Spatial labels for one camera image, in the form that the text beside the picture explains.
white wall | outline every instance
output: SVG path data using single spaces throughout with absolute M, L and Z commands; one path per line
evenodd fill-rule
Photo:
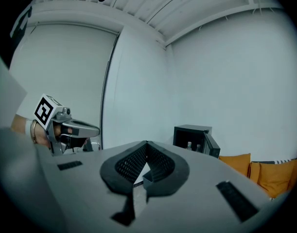
M 212 126 L 221 155 L 295 158 L 297 32 L 281 11 L 228 19 L 172 45 L 176 124 Z
M 100 125 L 104 76 L 116 36 L 88 27 L 28 28 L 10 73 L 27 91 L 18 114 L 33 118 L 43 93 L 71 109 L 73 118 Z
M 104 149 L 133 141 L 166 142 L 171 138 L 167 77 L 165 50 L 125 26 L 107 80 Z

black mesh object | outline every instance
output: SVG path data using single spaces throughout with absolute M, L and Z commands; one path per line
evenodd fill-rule
M 146 164 L 146 144 L 118 161 L 115 170 L 132 184 Z
M 112 192 L 131 196 L 133 183 L 146 162 L 153 177 L 147 198 L 171 195 L 188 179 L 189 166 L 182 157 L 147 141 L 107 159 L 100 175 Z
M 223 181 L 216 185 L 228 204 L 241 222 L 254 216 L 259 210 L 229 181 Z
M 150 144 L 147 144 L 147 163 L 152 172 L 153 182 L 163 180 L 175 168 L 175 163 L 170 157 L 158 151 Z

white sleeve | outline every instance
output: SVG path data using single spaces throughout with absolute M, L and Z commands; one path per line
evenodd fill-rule
M 0 128 L 10 128 L 13 118 L 22 103 L 26 91 L 10 75 L 0 57 Z
M 32 123 L 33 123 L 33 120 L 26 119 L 25 134 L 28 135 L 30 138 L 32 138 L 32 135 L 31 135 L 31 124 Z

bottle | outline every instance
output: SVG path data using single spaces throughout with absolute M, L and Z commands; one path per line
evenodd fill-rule
M 200 152 L 200 144 L 197 144 L 196 152 Z
M 192 143 L 191 142 L 188 142 L 187 143 L 187 150 L 192 150 Z

person's hand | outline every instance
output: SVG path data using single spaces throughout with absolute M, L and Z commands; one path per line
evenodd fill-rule
M 55 136 L 59 136 L 61 134 L 61 125 L 55 125 L 53 127 L 53 131 Z M 72 128 L 68 128 L 68 133 L 69 134 L 72 133 Z M 36 143 L 50 148 L 50 143 L 46 136 L 45 130 L 39 123 L 37 123 L 35 126 L 35 139 L 36 139 Z

